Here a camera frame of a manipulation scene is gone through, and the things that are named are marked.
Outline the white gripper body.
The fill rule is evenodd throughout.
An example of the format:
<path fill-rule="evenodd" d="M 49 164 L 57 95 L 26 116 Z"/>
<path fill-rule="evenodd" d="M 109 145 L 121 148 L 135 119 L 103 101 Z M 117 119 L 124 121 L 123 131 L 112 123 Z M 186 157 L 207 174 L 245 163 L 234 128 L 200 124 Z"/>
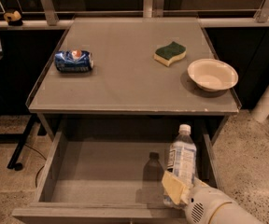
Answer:
<path fill-rule="evenodd" d="M 222 224 L 221 210 L 232 199 L 219 189 L 195 186 L 189 195 L 185 215 L 189 224 Z"/>

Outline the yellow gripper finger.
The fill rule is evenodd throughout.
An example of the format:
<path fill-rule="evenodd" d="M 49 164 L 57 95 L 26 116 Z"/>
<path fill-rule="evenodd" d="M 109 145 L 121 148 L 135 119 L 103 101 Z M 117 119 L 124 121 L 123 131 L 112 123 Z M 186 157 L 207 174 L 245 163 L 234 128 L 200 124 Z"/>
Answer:
<path fill-rule="evenodd" d="M 193 186 L 195 188 L 208 188 L 208 185 L 205 182 L 203 182 L 202 180 L 200 180 L 198 177 L 194 178 Z"/>
<path fill-rule="evenodd" d="M 175 205 L 189 203 L 191 185 L 185 184 L 173 173 L 165 171 L 162 179 L 163 188 Z"/>

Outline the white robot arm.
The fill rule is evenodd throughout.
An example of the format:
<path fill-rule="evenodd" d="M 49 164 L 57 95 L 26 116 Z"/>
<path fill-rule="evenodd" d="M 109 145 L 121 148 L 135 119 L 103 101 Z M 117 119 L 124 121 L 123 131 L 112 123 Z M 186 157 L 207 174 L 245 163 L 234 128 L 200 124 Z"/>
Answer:
<path fill-rule="evenodd" d="M 172 203 L 184 211 L 188 224 L 263 224 L 224 192 L 198 178 L 187 185 L 165 171 L 162 184 Z"/>

